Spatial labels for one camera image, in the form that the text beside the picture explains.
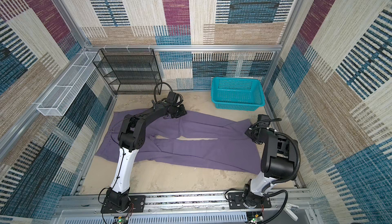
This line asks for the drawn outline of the purple trousers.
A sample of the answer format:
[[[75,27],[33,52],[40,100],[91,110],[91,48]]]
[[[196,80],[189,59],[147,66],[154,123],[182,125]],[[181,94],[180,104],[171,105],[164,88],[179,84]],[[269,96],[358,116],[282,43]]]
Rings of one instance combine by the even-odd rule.
[[[250,120],[232,121],[189,111],[178,119],[151,123],[136,161],[156,161],[189,167],[260,172],[256,144],[245,134]]]

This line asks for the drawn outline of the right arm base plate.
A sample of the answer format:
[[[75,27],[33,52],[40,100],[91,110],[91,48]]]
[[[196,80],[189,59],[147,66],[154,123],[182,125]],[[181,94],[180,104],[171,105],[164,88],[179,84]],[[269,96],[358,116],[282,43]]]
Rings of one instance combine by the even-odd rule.
[[[226,194],[230,209],[261,209],[271,208],[270,200],[253,193],[245,195],[243,192],[229,192]]]

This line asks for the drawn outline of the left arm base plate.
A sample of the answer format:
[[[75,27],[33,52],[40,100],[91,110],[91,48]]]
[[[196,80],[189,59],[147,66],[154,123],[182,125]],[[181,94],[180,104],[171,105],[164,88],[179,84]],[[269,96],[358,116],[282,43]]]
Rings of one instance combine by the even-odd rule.
[[[142,213],[145,207],[145,195],[105,197],[101,208],[102,214]]]

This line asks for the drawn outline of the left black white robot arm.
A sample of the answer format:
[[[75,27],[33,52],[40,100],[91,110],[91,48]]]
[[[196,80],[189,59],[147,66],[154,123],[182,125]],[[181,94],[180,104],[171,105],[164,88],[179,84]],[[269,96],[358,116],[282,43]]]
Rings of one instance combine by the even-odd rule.
[[[129,198],[130,178],[139,149],[146,141],[146,128],[161,117],[179,118],[186,115],[183,104],[159,101],[136,115],[126,115],[118,133],[119,159],[115,178],[107,188],[101,213],[125,213],[134,207]]]

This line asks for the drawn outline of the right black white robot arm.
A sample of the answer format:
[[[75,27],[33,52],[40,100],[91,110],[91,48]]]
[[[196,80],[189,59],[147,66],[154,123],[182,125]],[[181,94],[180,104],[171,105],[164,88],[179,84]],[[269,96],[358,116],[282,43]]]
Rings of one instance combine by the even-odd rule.
[[[261,171],[244,186],[243,200],[247,208],[256,208],[276,185],[297,177],[301,165],[299,142],[270,127],[249,128],[246,135],[255,143],[263,144]]]

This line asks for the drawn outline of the teal plastic basket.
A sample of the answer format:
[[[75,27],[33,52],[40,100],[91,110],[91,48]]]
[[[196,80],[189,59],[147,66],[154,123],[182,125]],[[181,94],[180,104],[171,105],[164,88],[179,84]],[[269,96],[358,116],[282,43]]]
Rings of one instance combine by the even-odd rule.
[[[211,100],[217,109],[255,111],[265,106],[262,85],[251,78],[213,78]]]

